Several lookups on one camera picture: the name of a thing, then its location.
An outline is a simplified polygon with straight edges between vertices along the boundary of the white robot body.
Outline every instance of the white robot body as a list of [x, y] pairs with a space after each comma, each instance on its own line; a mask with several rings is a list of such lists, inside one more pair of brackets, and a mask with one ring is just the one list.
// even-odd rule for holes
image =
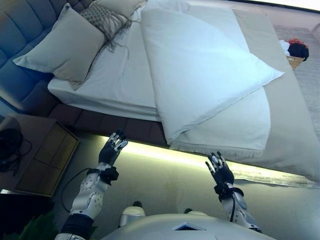
[[102, 240], [274, 240], [262, 233], [199, 214], [146, 216], [118, 228]]

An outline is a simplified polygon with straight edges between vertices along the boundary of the grey decorative pillow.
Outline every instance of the grey decorative pillow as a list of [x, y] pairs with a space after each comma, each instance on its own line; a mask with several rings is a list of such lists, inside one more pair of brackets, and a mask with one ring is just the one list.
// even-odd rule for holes
[[104, 34], [106, 44], [112, 44], [115, 34], [130, 24], [125, 16], [94, 3], [80, 15]]

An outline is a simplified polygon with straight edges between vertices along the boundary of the floor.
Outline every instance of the floor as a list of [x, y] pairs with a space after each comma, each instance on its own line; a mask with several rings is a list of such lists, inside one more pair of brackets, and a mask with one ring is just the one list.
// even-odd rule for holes
[[[80, 145], [71, 160], [54, 196], [56, 223], [60, 228], [68, 214], [60, 202], [62, 187], [80, 170], [94, 168], [106, 138], [77, 133]], [[108, 188], [103, 209], [96, 218], [93, 238], [98, 240], [117, 229], [124, 208], [141, 201], [147, 215], [183, 213], [186, 208], [226, 219], [214, 182], [203, 162], [186, 159], [175, 161], [145, 157], [144, 152], [122, 151], [115, 167], [119, 178]], [[85, 174], [67, 187], [64, 201], [71, 207]], [[320, 239], [320, 189], [287, 187], [236, 180], [236, 187], [244, 191], [249, 212], [256, 218], [264, 234], [277, 240]]]

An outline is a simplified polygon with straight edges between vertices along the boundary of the white pillow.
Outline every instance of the white pillow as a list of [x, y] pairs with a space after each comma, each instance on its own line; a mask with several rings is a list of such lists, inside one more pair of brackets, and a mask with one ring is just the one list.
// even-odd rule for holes
[[144, 5], [145, 0], [97, 0], [93, 3], [100, 4], [129, 19], [137, 8]]
[[283, 74], [198, 18], [155, 8], [141, 16], [168, 144]]
[[104, 41], [104, 35], [67, 3], [51, 32], [13, 62], [62, 80], [83, 82]]

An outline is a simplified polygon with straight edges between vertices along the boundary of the blue upholstered headboard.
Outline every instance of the blue upholstered headboard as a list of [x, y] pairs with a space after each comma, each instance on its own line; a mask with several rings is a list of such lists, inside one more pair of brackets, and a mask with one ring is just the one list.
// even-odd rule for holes
[[59, 103], [47, 85], [53, 77], [12, 60], [34, 48], [51, 30], [66, 2], [78, 12], [93, 0], [0, 0], [0, 100], [19, 112], [46, 116]]

